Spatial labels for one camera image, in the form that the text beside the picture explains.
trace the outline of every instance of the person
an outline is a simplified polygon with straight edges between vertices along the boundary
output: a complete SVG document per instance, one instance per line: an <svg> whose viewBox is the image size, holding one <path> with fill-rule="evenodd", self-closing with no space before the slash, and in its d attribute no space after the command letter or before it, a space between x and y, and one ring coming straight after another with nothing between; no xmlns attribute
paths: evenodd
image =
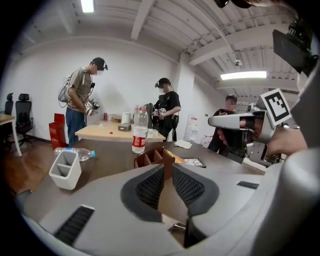
<svg viewBox="0 0 320 256"><path fill-rule="evenodd" d="M223 8L228 1L220 1L215 0L217 5L220 5L220 8ZM272 5L281 5L284 6L294 12L296 12L289 4L284 0L232 0L232 2L240 7L240 8L249 8L251 5L258 7L269 7ZM298 74L297 87L300 93L304 90L306 86L307 77L305 75ZM257 138L262 131L263 121L261 119L256 118L254 121L254 135L253 138ZM246 121L244 119L240 120L240 127L246 127ZM222 129L218 129L217 131L219 139L222 141L224 145L228 145L226 141L226 137L222 131ZM274 134L267 143L267 155L272 154L285 154L287 156L292 155L295 152L308 149L308 145L306 140L300 131L300 129L290 129L285 127L276 127Z"/></svg>
<svg viewBox="0 0 320 256"><path fill-rule="evenodd" d="M229 94L225 98L225 106L224 109L218 109L213 116L226 116L226 115L232 115L237 114L236 112L236 106L237 106L237 96L233 94ZM218 129L215 129L212 140L208 146L208 149L218 152L222 155L224 151L227 150L227 145L224 144L220 139L218 135Z"/></svg>
<svg viewBox="0 0 320 256"><path fill-rule="evenodd" d="M159 100L154 105L156 109L152 115L158 118L158 131L168 139L170 131L175 128L173 126L173 115L181 111L179 95L174 91L168 78L161 78L156 87L163 90L164 95L159 96Z"/></svg>
<svg viewBox="0 0 320 256"><path fill-rule="evenodd" d="M104 69L107 69L104 59L97 57L91 61L90 65L78 68L70 77L67 88L68 103L65 112L69 147L79 141L75 133L87 125L85 103L89 101L89 93L92 87L91 75L100 75Z"/></svg>

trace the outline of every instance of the red bottle label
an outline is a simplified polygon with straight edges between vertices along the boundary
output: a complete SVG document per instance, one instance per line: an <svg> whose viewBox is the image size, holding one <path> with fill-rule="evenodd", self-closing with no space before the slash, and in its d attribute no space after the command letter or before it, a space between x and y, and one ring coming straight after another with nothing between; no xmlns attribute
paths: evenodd
<svg viewBox="0 0 320 256"><path fill-rule="evenodd" d="M146 145L146 138L133 136L132 146L143 148Z"/></svg>

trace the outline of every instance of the ceiling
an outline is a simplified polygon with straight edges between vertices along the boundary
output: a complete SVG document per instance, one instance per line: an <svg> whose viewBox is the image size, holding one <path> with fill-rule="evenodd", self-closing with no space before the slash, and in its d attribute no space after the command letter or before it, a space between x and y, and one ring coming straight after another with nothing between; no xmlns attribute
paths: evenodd
<svg viewBox="0 0 320 256"><path fill-rule="evenodd" d="M272 31L286 32L294 15L281 6L225 8L213 0L94 0L94 13L83 13L80 0L52 0L32 19L15 51L23 54L50 40L72 37L114 37L135 42L179 61L190 55L196 73L222 94L238 96L245 111L263 92L286 90L297 100L297 72L274 54ZM243 63L234 66L234 60ZM220 75L267 71L267 79L220 81Z"/></svg>

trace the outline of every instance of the black cap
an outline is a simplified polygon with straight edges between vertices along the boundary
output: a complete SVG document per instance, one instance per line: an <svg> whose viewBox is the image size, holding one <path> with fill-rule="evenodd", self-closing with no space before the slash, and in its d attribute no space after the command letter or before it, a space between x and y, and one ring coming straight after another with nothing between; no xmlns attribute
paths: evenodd
<svg viewBox="0 0 320 256"><path fill-rule="evenodd" d="M163 78L161 78L159 80L159 84L169 84L169 85L171 85L170 80L168 78L165 78L165 77L163 77Z"/></svg>
<svg viewBox="0 0 320 256"><path fill-rule="evenodd" d="M105 60L103 58L97 57L94 58L91 63L94 62L94 64L96 64L97 66L97 70L102 71L104 69L108 70L107 65L105 65Z"/></svg>
<svg viewBox="0 0 320 256"><path fill-rule="evenodd" d="M237 96L234 95L234 94L229 94L227 97L225 97L225 100L228 100L228 99L231 99L231 100L234 100L235 103L237 103Z"/></svg>

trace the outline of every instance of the gray t-shirt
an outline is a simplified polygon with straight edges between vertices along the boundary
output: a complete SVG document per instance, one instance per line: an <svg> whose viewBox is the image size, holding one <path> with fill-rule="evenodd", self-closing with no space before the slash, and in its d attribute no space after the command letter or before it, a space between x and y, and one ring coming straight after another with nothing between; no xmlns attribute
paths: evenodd
<svg viewBox="0 0 320 256"><path fill-rule="evenodd" d="M70 84L67 88L69 90L72 86L75 88L75 93L78 95L79 99L84 103L88 101L88 95L90 93L92 79L91 76L86 72L83 67L78 68L73 72L70 78ZM68 108L76 111L81 111L80 108L73 103L69 95L68 97Z"/></svg>

